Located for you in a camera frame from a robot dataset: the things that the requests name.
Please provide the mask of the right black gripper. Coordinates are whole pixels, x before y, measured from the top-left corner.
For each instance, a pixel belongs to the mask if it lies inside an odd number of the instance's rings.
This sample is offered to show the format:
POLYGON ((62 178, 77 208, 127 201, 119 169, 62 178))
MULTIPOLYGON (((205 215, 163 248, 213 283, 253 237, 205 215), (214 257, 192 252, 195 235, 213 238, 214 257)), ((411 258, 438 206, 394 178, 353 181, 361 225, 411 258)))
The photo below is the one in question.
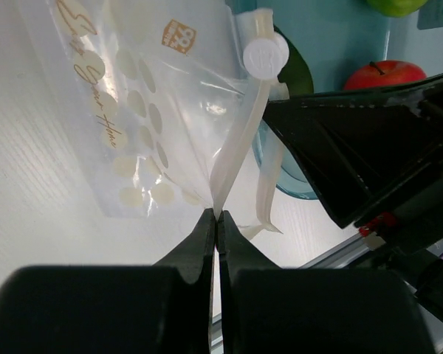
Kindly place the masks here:
POLYGON ((443 323, 443 255, 429 249, 443 239, 443 162, 439 168, 431 184, 359 228, 370 252, 354 261, 354 267, 394 272, 443 323))

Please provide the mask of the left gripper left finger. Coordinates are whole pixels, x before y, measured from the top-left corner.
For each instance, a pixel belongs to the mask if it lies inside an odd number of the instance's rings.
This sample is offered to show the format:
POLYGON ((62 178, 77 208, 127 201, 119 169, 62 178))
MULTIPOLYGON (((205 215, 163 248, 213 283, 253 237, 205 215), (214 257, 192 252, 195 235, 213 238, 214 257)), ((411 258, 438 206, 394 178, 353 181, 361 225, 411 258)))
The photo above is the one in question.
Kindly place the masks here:
POLYGON ((0 353, 208 353, 216 219, 153 265, 33 265, 0 287, 0 353))

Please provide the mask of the teal plastic tray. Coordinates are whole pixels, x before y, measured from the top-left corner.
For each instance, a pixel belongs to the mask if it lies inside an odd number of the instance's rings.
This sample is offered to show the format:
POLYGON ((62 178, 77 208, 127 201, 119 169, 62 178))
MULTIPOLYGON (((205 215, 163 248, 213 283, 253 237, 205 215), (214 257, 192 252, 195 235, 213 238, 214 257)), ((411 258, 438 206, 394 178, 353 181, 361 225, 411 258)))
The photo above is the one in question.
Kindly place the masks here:
POLYGON ((419 13, 389 18, 365 1, 229 1, 234 13, 272 9, 274 23, 299 51, 316 93, 338 91, 371 60, 403 60, 443 72, 443 14, 419 29, 419 13))

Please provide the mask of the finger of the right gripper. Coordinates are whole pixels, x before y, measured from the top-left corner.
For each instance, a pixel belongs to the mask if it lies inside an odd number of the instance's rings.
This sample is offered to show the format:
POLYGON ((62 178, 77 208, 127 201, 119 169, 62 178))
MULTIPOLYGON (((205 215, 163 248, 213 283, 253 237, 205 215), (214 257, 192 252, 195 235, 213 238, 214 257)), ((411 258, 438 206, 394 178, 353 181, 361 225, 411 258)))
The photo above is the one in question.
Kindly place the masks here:
POLYGON ((443 176, 443 74, 274 101, 263 119, 339 227, 390 211, 443 176))

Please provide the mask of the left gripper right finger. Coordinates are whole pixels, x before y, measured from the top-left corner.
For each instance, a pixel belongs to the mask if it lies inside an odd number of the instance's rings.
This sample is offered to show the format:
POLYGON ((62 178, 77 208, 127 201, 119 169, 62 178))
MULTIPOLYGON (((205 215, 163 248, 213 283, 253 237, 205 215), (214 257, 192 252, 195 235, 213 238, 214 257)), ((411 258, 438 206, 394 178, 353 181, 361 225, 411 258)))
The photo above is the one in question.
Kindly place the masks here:
POLYGON ((280 268, 217 223, 226 353, 433 353, 405 283, 387 271, 280 268))

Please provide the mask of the green apple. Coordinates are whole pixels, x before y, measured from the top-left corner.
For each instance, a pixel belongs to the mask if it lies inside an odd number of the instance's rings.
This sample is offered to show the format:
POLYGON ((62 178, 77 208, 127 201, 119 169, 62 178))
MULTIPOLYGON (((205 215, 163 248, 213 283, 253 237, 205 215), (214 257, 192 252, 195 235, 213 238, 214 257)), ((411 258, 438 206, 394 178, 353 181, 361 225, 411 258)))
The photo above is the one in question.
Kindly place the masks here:
POLYGON ((367 4, 387 17, 401 18, 416 12, 427 0, 367 0, 367 4))

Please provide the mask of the dark green avocado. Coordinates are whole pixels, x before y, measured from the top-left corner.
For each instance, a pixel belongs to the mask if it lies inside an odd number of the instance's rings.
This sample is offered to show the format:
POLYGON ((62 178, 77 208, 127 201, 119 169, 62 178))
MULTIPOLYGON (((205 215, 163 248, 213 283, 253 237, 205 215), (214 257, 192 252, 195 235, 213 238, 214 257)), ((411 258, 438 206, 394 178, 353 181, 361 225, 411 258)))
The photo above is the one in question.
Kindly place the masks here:
POLYGON ((289 48, 289 59, 278 75, 279 81, 287 85, 290 97, 313 94, 314 83, 306 61, 277 26, 274 30, 286 40, 289 48))

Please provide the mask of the clear zip top bag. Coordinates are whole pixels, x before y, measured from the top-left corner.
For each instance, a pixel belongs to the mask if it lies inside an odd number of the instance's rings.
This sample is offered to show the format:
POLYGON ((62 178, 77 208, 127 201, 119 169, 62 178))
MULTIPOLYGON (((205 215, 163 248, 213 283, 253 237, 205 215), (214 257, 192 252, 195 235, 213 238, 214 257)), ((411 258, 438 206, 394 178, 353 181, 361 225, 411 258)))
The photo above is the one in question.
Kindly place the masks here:
POLYGON ((20 1, 61 119, 111 217, 220 216, 289 48, 231 1, 20 1))

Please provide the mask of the red apple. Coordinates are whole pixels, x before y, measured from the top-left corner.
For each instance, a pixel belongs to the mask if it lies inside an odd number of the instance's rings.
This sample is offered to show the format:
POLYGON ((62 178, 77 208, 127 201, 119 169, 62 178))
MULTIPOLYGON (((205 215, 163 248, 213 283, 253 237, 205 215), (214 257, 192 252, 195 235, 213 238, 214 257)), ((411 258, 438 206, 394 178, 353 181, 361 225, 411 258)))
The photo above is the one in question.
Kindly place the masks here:
POLYGON ((400 60, 371 61, 354 72, 343 86, 344 90, 395 86, 424 80, 425 72, 416 64, 400 60))

